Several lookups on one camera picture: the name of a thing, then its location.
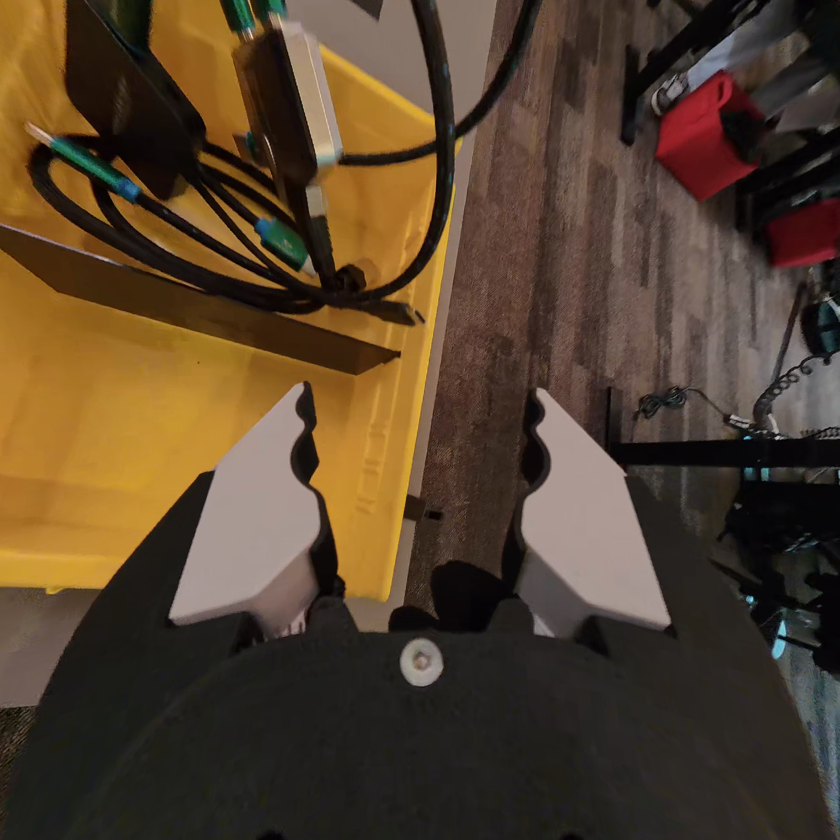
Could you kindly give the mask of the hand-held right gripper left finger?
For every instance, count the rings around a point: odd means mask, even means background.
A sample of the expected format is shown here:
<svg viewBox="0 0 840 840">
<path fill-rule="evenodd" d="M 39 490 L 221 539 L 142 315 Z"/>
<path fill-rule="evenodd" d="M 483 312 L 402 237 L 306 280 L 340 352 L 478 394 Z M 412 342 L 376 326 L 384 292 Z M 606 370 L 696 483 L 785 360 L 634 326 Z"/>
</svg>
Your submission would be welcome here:
<svg viewBox="0 0 840 840">
<path fill-rule="evenodd" d="M 179 627 L 249 615 L 267 637 L 302 629 L 331 594 L 338 553 L 322 493 L 312 386 L 300 382 L 218 462 L 170 609 Z"/>
</svg>

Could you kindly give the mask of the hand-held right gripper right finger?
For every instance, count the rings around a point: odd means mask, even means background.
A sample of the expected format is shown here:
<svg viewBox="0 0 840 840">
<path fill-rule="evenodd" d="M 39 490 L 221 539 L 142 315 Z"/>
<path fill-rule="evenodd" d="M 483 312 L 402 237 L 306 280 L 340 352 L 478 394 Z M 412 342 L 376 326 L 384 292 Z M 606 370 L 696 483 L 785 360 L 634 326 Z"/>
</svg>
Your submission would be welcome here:
<svg viewBox="0 0 840 840">
<path fill-rule="evenodd" d="M 526 487 L 515 503 L 501 579 L 535 632 L 578 637 L 606 618 L 655 632 L 671 625 L 624 469 L 543 388 L 523 417 Z"/>
</svg>

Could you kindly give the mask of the yellow plastic bin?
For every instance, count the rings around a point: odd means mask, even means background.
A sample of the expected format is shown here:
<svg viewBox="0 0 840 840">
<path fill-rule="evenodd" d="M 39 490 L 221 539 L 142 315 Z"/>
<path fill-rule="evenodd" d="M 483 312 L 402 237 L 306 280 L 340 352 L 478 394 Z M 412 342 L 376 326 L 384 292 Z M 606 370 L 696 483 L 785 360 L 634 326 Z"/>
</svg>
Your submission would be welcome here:
<svg viewBox="0 0 840 840">
<path fill-rule="evenodd" d="M 2 223 L 140 268 L 62 218 L 27 173 L 32 122 L 89 133 L 67 96 L 65 2 L 2 2 Z M 448 234 L 395 296 L 425 322 L 293 316 L 402 356 L 330 371 L 67 297 L 2 251 L 2 586 L 100 589 L 171 504 L 292 386 L 311 384 L 324 495 L 350 595 L 384 601 Z"/>
</svg>

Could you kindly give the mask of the black table leg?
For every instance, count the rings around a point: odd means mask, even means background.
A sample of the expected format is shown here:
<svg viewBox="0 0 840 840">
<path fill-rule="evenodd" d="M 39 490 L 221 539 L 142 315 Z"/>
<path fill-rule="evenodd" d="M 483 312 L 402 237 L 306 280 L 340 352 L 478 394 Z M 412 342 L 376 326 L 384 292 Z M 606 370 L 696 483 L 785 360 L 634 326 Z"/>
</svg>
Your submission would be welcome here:
<svg viewBox="0 0 840 840">
<path fill-rule="evenodd" d="M 838 439 L 715 439 L 631 443 L 622 435 L 623 393 L 606 390 L 606 452 L 620 466 L 839 468 Z"/>
</svg>

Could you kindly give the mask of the red storage box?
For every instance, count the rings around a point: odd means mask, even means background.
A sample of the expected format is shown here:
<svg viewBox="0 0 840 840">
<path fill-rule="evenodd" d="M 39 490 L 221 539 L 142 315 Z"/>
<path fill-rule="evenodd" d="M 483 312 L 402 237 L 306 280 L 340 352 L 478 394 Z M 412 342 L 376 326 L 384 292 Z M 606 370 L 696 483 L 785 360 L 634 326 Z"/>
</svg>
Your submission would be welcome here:
<svg viewBox="0 0 840 840">
<path fill-rule="evenodd" d="M 785 213 L 764 229 L 773 268 L 806 268 L 839 256 L 839 200 L 826 198 Z"/>
<path fill-rule="evenodd" d="M 662 118 L 655 158 L 703 203 L 758 168 L 767 132 L 766 117 L 721 70 Z"/>
</svg>

